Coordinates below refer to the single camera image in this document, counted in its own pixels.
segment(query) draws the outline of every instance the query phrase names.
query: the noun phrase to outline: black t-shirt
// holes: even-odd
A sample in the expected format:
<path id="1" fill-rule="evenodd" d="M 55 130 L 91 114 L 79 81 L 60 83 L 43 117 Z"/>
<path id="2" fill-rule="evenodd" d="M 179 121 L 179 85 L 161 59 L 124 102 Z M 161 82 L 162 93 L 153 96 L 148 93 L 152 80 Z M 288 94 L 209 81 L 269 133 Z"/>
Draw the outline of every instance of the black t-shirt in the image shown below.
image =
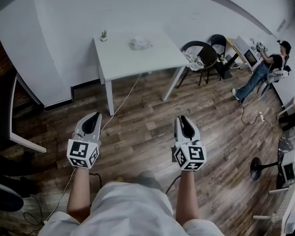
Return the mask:
<path id="1" fill-rule="evenodd" d="M 281 68 L 283 66 L 283 59 L 282 56 L 278 55 L 278 54 L 272 54 L 270 57 L 273 58 L 274 63 L 273 64 L 269 64 L 265 62 L 265 65 L 269 68 L 271 65 L 271 69 L 270 71 L 276 69 L 276 68 Z"/>

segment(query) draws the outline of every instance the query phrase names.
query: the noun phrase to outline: white cable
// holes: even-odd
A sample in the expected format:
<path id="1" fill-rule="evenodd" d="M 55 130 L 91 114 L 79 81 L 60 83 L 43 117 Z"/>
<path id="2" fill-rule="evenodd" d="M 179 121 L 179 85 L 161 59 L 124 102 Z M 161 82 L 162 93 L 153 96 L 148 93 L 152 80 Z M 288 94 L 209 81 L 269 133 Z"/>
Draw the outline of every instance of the white cable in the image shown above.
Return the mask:
<path id="1" fill-rule="evenodd" d="M 59 204 L 60 204 L 60 201 L 61 201 L 61 199 L 62 199 L 63 196 L 64 196 L 65 190 L 67 189 L 67 187 L 68 187 L 68 185 L 69 185 L 69 183 L 70 183 L 70 181 L 71 181 L 71 179 L 72 179 L 72 176 L 73 176 L 73 173 L 75 172 L 75 170 L 76 170 L 76 168 L 73 170 L 73 172 L 72 172 L 72 174 L 71 174 L 71 177 L 70 177 L 70 179 L 69 179 L 67 185 L 66 185 L 65 188 L 64 188 L 63 194 L 62 194 L 61 198 L 59 199 L 59 202 L 58 202 L 57 206 L 56 206 L 55 209 L 50 213 L 50 215 L 48 216 L 48 218 L 46 219 L 46 221 L 44 221 L 44 224 L 46 224 L 46 222 L 48 221 L 48 219 L 50 218 L 50 216 L 53 215 L 54 211 L 58 208 L 58 206 L 59 206 Z"/>
<path id="2" fill-rule="evenodd" d="M 125 97 L 125 99 L 123 100 L 123 102 L 122 102 L 122 104 L 120 105 L 120 107 L 117 108 L 116 112 L 113 114 L 112 117 L 110 117 L 110 119 L 108 120 L 108 122 L 106 122 L 106 124 L 104 125 L 104 127 L 101 129 L 100 132 L 103 131 L 103 129 L 106 127 L 106 125 L 110 122 L 110 120 L 111 120 L 111 119 L 115 116 L 115 114 L 118 112 L 119 108 L 121 108 L 121 106 L 124 104 L 124 102 L 126 101 L 126 99 L 127 99 L 127 98 L 129 97 L 129 95 L 131 94 L 133 88 L 136 86 L 136 84 L 137 84 L 137 82 L 138 82 L 138 80 L 139 80 L 139 78 L 140 78 L 141 75 L 142 75 L 142 73 L 141 73 L 141 74 L 139 75 L 139 77 L 137 78 L 136 83 L 133 85 L 132 89 L 130 90 L 130 92 L 129 92 L 129 94 L 127 95 L 127 97 Z"/>

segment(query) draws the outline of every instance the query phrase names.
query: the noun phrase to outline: white desk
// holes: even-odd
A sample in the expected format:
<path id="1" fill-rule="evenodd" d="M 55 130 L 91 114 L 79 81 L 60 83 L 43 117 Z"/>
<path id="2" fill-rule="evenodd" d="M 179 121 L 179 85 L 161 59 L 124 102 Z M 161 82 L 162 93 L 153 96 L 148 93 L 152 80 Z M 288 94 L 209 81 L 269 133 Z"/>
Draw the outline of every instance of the white desk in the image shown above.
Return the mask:
<path id="1" fill-rule="evenodd" d="M 142 36 L 153 45 L 151 48 L 133 51 L 129 42 L 136 36 Z M 167 100 L 188 60 L 171 39 L 160 29 L 146 31 L 124 31 L 108 33 L 107 41 L 94 37 L 100 62 L 99 76 L 105 83 L 110 115 L 114 114 L 112 80 L 122 77 L 177 67 L 177 70 L 164 92 L 163 101 Z"/>

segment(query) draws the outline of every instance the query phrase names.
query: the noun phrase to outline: white shirt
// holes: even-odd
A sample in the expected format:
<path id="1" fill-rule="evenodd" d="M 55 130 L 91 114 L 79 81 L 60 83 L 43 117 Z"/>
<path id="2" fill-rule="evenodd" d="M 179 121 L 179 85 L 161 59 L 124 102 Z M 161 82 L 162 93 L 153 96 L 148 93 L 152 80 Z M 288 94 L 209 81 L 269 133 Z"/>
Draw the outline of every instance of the white shirt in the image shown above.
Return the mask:
<path id="1" fill-rule="evenodd" d="M 97 194 L 90 216 L 79 223 L 54 213 L 39 236 L 223 236 L 212 222 L 190 220 L 182 226 L 160 190 L 139 184 L 110 182 Z"/>

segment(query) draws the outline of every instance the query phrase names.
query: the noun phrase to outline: round black stand base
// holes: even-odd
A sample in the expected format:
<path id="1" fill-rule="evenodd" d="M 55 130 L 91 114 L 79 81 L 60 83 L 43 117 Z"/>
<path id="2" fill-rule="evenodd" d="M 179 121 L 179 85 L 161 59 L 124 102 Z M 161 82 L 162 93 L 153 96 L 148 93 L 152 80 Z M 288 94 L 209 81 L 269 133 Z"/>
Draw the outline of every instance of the round black stand base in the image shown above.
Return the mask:
<path id="1" fill-rule="evenodd" d="M 260 178 L 262 171 L 262 169 L 260 169 L 260 166 L 261 160 L 258 157 L 252 159 L 250 164 L 250 175 L 253 180 L 258 180 Z"/>

